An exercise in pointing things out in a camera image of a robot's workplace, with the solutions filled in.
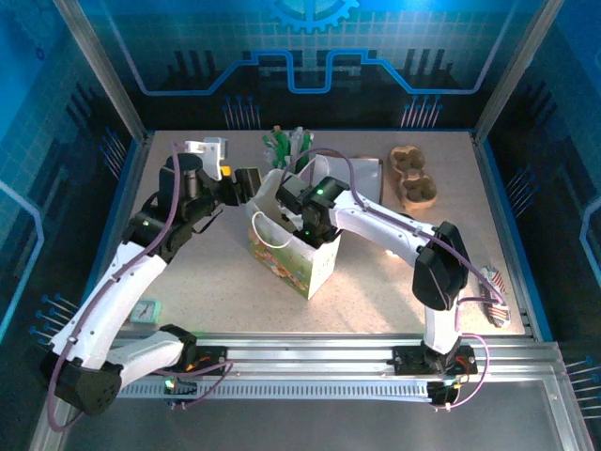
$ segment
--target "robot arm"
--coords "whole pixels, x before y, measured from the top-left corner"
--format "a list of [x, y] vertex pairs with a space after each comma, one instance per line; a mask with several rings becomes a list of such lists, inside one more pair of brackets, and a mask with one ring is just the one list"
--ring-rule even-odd
[[[220, 165], [225, 149], [226, 142], [220, 138], [205, 143], [187, 143], [186, 153], [177, 156], [180, 185], [175, 220], [150, 254], [115, 279], [115, 274], [153, 242], [165, 227], [175, 181], [173, 157], [167, 160], [160, 172], [159, 191], [131, 218], [113, 261], [78, 313], [51, 339], [48, 348], [32, 349], [30, 362], [48, 384], [58, 356], [69, 342], [72, 344], [55, 393], [82, 412], [88, 415], [104, 412], [120, 388], [157, 369], [183, 372], [198, 363], [196, 338], [173, 325], [161, 327], [149, 338], [126, 347], [111, 350], [111, 346], [147, 287], [193, 233], [202, 232], [193, 229], [195, 224], [213, 215], [221, 204], [240, 205], [256, 194], [260, 185], [258, 170], [239, 169], [232, 178], [229, 168]], [[114, 283], [96, 301], [82, 329], [75, 334], [73, 329], [78, 320], [109, 279]]]
[[425, 308], [425, 362], [437, 373], [445, 373], [454, 364], [460, 344], [460, 332], [455, 328], [456, 298], [467, 284], [468, 270], [447, 251], [399, 223], [436, 236], [468, 258], [454, 225], [445, 222], [436, 227], [420, 223], [360, 195], [362, 203], [369, 205], [369, 210], [365, 209], [348, 185], [330, 177], [313, 187], [291, 176], [276, 197], [283, 207], [301, 217], [302, 229], [296, 236], [314, 247], [348, 230], [402, 257], [413, 268], [413, 294]]

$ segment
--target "metal frame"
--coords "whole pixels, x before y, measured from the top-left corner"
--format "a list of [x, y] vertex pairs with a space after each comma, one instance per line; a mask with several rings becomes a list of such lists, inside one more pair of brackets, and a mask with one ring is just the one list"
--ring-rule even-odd
[[69, 31], [75, 38], [85, 59], [106, 91], [117, 113], [121, 116], [131, 136], [138, 143], [144, 141], [146, 128], [138, 116], [133, 103], [121, 84], [115, 68], [100, 45], [100, 41], [79, 5], [79, 2], [69, 0], [54, 0], [54, 5], [63, 17]]
[[12, 318], [19, 306], [19, 302], [21, 301], [21, 297], [23, 296], [23, 292], [25, 291], [25, 286], [29, 281], [29, 276], [31, 272], [34, 270], [34, 266], [36, 266], [36, 261], [38, 261], [39, 254], [41, 253], [41, 248], [44, 245], [44, 227], [41, 220], [41, 215], [39, 213], [39, 207], [33, 205], [29, 200], [25, 199], [15, 190], [10, 188], [5, 184], [2, 180], [0, 180], [0, 193], [5, 193], [8, 197], [14, 200], [17, 204], [21, 206], [23, 210], [27, 212], [31, 216], [34, 221], [34, 225], [36, 227], [36, 234], [38, 235], [36, 239], [36, 246], [34, 247], [33, 252], [27, 259], [27, 264], [23, 270], [23, 274], [21, 275], [21, 280], [19, 284], [15, 288], [12, 293], [12, 297], [10, 298], [10, 303], [8, 304], [7, 313], [0, 320], [0, 345], [2, 344], [2, 340], [4, 339], [8, 326], [12, 321]]
[[132, 145], [135, 148], [128, 151], [121, 179], [116, 188], [115, 200], [111, 206], [100, 240], [99, 250], [85, 287], [84, 298], [92, 292], [94, 286], [109, 267], [115, 250], [121, 242], [121, 234], [130, 220], [131, 209], [150, 153], [153, 136], [154, 134], [150, 133], [144, 141], [133, 143]]
[[476, 142], [483, 143], [499, 118], [505, 103], [516, 89], [524, 71], [531, 64], [534, 54], [553, 25], [563, 0], [543, 0], [542, 6], [532, 17], [522, 41], [517, 45], [499, 83], [495, 86], [485, 109], [475, 127]]
[[[126, 333], [116, 341], [125, 346], [146, 337], [145, 334]], [[345, 386], [357, 381], [371, 382], [371, 386], [390, 386], [403, 382], [439, 381], [438, 377], [395, 376], [387, 364], [392, 358], [393, 346], [419, 346], [419, 336], [396, 334], [203, 334], [202, 345], [228, 347], [228, 358], [235, 363], [231, 376], [223, 387], [236, 387], [261, 381], [264, 387], [276, 387], [264, 393], [243, 398], [292, 398], [286, 387], [294, 391], [299, 382], [334, 383]], [[485, 364], [485, 350], [477, 340], [465, 340], [475, 351], [481, 374]], [[576, 396], [567, 376], [562, 355], [556, 343], [537, 343], [528, 338], [497, 337], [486, 341], [490, 350], [490, 367], [486, 382], [540, 381], [547, 399], [562, 447], [565, 450], [594, 450]], [[146, 377], [140, 385], [156, 382]], [[216, 397], [231, 398], [231, 390], [222, 390]], [[133, 397], [124, 394], [122, 397]], [[377, 390], [357, 393], [356, 398], [382, 399]], [[336, 393], [320, 393], [320, 399], [337, 399]], [[400, 400], [401, 397], [386, 397]]]
[[545, 338], [550, 336], [550, 332], [547, 330], [547, 325], [541, 325], [536, 316], [531, 292], [524, 278], [525, 269], [519, 259], [516, 243], [512, 239], [512, 233], [509, 227], [509, 221], [510, 219], [513, 220], [513, 218], [507, 217], [505, 209], [502, 206], [501, 193], [503, 187], [497, 186], [497, 183], [495, 182], [493, 169], [490, 161], [486, 157], [484, 146], [474, 140], [473, 147], [476, 162], [480, 167], [482, 182], [485, 186], [488, 205], [490, 206], [490, 211], [492, 212], [493, 220], [497, 227], [497, 235], [499, 236], [503, 256], [507, 263], [509, 278], [514, 287], [514, 292], [516, 293], [517, 304], [521, 309], [524, 309], [528, 317], [531, 334], [534, 339], [537, 341], [544, 341]]
[[[142, 142], [146, 135], [144, 125], [116, 77], [115, 70], [83, 11], [76, 2], [54, 0], [54, 3], [117, 112], [134, 138]], [[518, 46], [515, 57], [503, 74], [501, 82], [478, 122], [475, 139], [476, 156], [481, 165], [491, 209], [500, 228], [501, 246], [508, 260], [512, 283], [520, 294], [518, 296], [522, 300], [520, 306], [528, 313], [532, 334], [538, 340], [541, 339], [541, 330], [536, 323], [532, 300], [521, 273], [516, 248], [506, 225], [499, 193], [482, 143], [523, 71], [528, 67], [561, 5], [562, 0], [547, 0], [532, 19], [522, 44]], [[116, 346], [125, 346], [132, 340], [146, 336], [146, 334], [124, 333], [118, 337]], [[396, 334], [203, 334], [199, 337], [203, 345], [228, 347], [228, 357], [236, 362], [230, 378], [225, 380], [223, 387], [248, 386], [258, 382], [261, 382], [264, 387], [294, 387], [299, 386], [300, 383], [306, 385], [313, 382], [334, 386], [356, 382], [395, 386], [403, 383], [407, 385], [408, 382], [418, 382], [419, 385], [419, 382], [439, 380], [435, 377], [395, 376], [393, 367], [387, 364], [387, 360], [392, 358], [393, 346], [419, 346], [421, 340], [420, 336]], [[478, 341], [466, 341], [474, 348], [478, 365], [483, 368], [485, 362], [483, 345]], [[549, 410], [559, 432], [563, 449], [593, 450], [558, 345], [535, 342], [527, 336], [489, 337], [486, 342], [490, 348], [491, 361], [485, 380], [487, 382], [540, 381], [547, 393]], [[477, 381], [480, 377], [473, 377], [473, 380]], [[156, 378], [146, 377], [135, 383], [155, 382]], [[207, 384], [207, 381], [198, 380], [198, 382]], [[125, 393], [126, 390], [127, 388], [121, 394], [123, 397], [128, 395]], [[222, 390], [217, 397], [227, 397], [227, 393], [231, 394], [232, 391]], [[253, 398], [263, 396], [253, 393]], [[265, 397], [286, 397], [287, 395], [283, 393], [289, 392], [269, 391], [268, 393], [266, 391]], [[322, 398], [333, 396], [332, 393], [335, 391], [326, 393]], [[367, 395], [362, 394], [362, 398], [369, 398], [371, 395], [372, 392]], [[71, 407], [59, 402], [57, 410], [59, 421], [64, 421], [70, 415]], [[65, 435], [51, 432], [46, 413], [42, 412], [30, 449], [60, 449], [65, 440]]]

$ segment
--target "gift bag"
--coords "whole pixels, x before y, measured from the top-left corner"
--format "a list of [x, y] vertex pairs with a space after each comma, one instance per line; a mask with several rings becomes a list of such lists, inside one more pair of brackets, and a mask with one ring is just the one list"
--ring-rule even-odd
[[315, 249], [292, 235], [295, 224], [282, 218], [275, 199], [282, 174], [271, 170], [246, 204], [250, 249], [275, 276], [310, 299], [334, 271], [340, 237]]

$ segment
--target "table surface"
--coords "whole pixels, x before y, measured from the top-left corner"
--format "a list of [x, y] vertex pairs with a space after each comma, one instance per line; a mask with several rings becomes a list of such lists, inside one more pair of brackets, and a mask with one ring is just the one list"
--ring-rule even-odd
[[[264, 161], [264, 132], [156, 132], [140, 181], [133, 211], [159, 186], [159, 171], [170, 155], [170, 143], [229, 140], [227, 164], [259, 167]], [[428, 210], [413, 211], [431, 224], [443, 220], [460, 230], [477, 268], [492, 264], [501, 271], [512, 311], [508, 329], [496, 329], [482, 306], [462, 307], [463, 332], [524, 334], [499, 237], [467, 132], [316, 132], [315, 147], [336, 148], [348, 156], [387, 159], [395, 146], [414, 145], [425, 155], [425, 171], [437, 184], [439, 198]], [[385, 166], [383, 205], [403, 211]], [[162, 302], [160, 324], [174, 323], [194, 332], [407, 333], [424, 331], [424, 308], [411, 293], [413, 271], [400, 258], [350, 233], [343, 234], [333, 275], [307, 301], [249, 252], [245, 208], [226, 207], [202, 235], [181, 248], [142, 299]], [[471, 276], [465, 295], [476, 295]], [[148, 326], [126, 323], [125, 329]]]

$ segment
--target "white string handle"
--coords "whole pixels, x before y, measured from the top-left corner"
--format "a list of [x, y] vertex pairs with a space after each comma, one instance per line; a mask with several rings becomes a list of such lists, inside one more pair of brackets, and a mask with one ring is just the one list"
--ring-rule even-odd
[[263, 211], [259, 210], [259, 211], [255, 211], [253, 217], [251, 218], [251, 226], [253, 226], [254, 234], [256, 235], [257, 238], [259, 238], [259, 241], [261, 241], [263, 244], [265, 244], [267, 247], [270, 247], [271, 249], [283, 249], [286, 246], [288, 246], [288, 244], [290, 244], [290, 242], [294, 238], [294, 235], [292, 235], [292, 234], [290, 234], [290, 239], [288, 241], [286, 241], [284, 244], [280, 244], [279, 246], [269, 244], [268, 242], [266, 242], [265, 240], [263, 240], [261, 238], [261, 236], [259, 235], [259, 232], [256, 230], [256, 224], [254, 223], [255, 218], [259, 214], [262, 214], [263, 216], [265, 216], [265, 213]]

